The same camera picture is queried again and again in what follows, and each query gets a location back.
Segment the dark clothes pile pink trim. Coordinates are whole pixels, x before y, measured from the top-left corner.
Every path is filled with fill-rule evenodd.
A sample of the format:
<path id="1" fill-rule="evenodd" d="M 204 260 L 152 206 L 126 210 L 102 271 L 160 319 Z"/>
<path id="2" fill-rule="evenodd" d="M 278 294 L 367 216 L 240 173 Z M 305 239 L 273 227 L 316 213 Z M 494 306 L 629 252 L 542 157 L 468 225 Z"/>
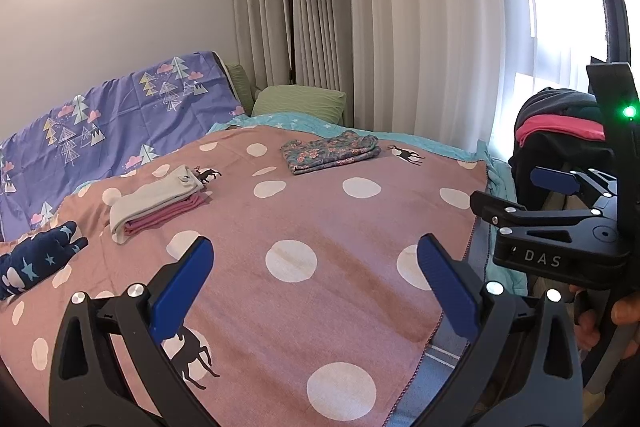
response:
<path id="1" fill-rule="evenodd" d="M 531 96 L 516 117 L 509 165 L 518 202 L 529 210 L 541 210 L 550 194 L 533 184 L 536 167 L 594 168 L 614 176 L 614 153 L 605 141 L 596 98 L 565 88 L 544 88 Z"/>

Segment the green pillow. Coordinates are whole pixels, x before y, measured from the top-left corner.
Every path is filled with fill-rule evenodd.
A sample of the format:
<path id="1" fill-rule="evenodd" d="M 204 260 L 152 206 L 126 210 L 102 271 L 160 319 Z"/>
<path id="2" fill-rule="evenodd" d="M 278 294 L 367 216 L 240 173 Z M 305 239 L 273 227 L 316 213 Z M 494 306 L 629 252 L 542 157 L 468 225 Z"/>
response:
<path id="1" fill-rule="evenodd" d="M 280 84 L 270 86 L 257 95 L 252 116 L 299 113 L 328 124 L 339 124 L 345 107 L 346 94 L 342 91 Z"/>

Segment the floral teal shirt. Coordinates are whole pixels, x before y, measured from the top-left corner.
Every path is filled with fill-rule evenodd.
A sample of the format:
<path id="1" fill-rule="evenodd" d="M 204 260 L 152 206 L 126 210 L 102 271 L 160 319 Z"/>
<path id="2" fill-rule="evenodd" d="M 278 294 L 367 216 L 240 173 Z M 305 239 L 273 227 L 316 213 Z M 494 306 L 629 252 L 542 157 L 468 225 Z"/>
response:
<path id="1" fill-rule="evenodd" d="M 347 130 L 332 138 L 286 142 L 281 146 L 281 153 L 288 170 L 299 176 L 375 158 L 381 149 L 374 135 Z"/>

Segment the navy star fleece garment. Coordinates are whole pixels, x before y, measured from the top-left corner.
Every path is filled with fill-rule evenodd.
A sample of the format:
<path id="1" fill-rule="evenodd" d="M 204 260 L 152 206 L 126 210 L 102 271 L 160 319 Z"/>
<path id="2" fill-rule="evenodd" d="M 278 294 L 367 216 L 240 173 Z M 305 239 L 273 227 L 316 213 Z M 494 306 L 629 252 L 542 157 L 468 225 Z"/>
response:
<path id="1" fill-rule="evenodd" d="M 88 246 L 84 236 L 73 239 L 77 225 L 67 221 L 50 231 L 40 232 L 1 256 L 2 300 L 29 291 L 66 267 L 76 254 Z"/>

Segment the folded pink cloth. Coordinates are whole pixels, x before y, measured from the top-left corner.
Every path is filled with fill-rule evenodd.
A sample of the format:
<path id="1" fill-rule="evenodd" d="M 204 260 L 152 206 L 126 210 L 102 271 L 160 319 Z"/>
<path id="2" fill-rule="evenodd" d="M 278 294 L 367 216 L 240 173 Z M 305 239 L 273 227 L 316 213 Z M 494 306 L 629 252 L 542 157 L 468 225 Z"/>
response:
<path id="1" fill-rule="evenodd" d="M 126 236 L 133 236 L 143 230 L 162 225 L 183 213 L 198 208 L 198 206 L 203 205 L 207 199 L 208 196 L 206 194 L 195 193 L 186 199 L 179 200 L 179 202 L 173 202 L 168 206 L 154 210 L 144 217 L 129 220 L 125 223 L 124 234 Z"/>

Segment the pink polka dot blanket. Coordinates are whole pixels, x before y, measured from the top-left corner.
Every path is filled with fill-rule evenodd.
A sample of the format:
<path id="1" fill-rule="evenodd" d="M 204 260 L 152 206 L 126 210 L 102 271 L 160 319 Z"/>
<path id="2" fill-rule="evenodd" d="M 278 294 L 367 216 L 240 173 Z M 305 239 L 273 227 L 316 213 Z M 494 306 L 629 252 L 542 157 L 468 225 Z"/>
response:
<path id="1" fill-rule="evenodd" d="M 455 258 L 474 227 L 484 161 L 385 141 L 375 158 L 295 176 L 281 148 L 306 133 L 215 132 L 125 176 L 66 196 L 56 221 L 89 241 L 67 268 L 1 308 L 1 356 L 40 411 L 70 297 L 151 280 L 200 236 L 212 272 L 163 347 L 225 426 L 384 426 L 418 369 L 440 309 L 416 261 L 425 233 Z M 205 202 L 117 243 L 110 213 L 179 166 L 214 168 Z"/>

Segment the beige curtain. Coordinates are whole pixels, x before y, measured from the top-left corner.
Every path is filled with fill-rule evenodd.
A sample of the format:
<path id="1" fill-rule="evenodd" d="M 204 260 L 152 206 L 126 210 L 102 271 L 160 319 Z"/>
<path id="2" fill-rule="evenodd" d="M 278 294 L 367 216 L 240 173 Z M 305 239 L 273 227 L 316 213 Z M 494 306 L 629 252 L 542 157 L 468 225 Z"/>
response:
<path id="1" fill-rule="evenodd" d="M 233 0 L 257 88 L 288 81 L 285 0 Z M 526 98 L 585 90 L 603 0 L 294 0 L 296 80 L 346 94 L 347 124 L 511 153 Z"/>

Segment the purple tree pattern pillow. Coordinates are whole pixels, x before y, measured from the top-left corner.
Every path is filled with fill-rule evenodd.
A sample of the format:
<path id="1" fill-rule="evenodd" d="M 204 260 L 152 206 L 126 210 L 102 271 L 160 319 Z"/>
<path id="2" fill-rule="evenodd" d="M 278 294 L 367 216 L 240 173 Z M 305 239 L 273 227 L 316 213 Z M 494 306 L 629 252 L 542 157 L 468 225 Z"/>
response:
<path id="1" fill-rule="evenodd" d="M 82 186 L 136 170 L 243 114 L 213 51 L 105 81 L 1 143 L 1 235 L 48 225 Z"/>

